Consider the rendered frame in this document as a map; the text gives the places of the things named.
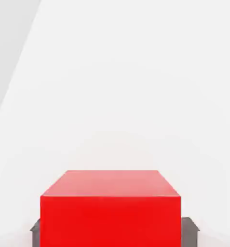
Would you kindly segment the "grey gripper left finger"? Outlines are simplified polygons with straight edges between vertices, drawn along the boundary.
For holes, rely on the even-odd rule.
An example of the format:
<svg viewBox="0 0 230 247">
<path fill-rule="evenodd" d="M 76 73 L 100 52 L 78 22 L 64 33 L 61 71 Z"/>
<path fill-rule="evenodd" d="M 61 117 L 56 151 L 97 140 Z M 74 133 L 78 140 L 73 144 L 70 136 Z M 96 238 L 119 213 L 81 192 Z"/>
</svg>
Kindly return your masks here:
<svg viewBox="0 0 230 247">
<path fill-rule="evenodd" d="M 32 232 L 32 247 L 40 247 L 40 219 L 30 229 Z"/>
</svg>

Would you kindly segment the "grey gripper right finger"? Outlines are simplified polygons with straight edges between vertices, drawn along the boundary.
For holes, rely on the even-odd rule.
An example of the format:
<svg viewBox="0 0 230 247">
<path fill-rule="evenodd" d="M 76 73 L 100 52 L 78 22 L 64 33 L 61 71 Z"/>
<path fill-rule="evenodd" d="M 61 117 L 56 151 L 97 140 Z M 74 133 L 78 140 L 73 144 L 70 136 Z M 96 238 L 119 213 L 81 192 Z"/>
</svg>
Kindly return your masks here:
<svg viewBox="0 0 230 247">
<path fill-rule="evenodd" d="M 189 217 L 181 218 L 181 247 L 198 247 L 200 229 Z"/>
</svg>

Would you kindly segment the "small red cube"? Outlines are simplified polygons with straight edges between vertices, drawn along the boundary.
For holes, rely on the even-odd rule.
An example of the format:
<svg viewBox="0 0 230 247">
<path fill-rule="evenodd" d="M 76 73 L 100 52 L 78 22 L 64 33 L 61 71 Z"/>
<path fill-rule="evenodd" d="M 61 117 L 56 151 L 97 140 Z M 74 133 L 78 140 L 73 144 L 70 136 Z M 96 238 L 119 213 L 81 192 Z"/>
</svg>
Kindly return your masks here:
<svg viewBox="0 0 230 247">
<path fill-rule="evenodd" d="M 40 247 L 181 247 L 181 197 L 156 170 L 69 170 L 40 206 Z"/>
</svg>

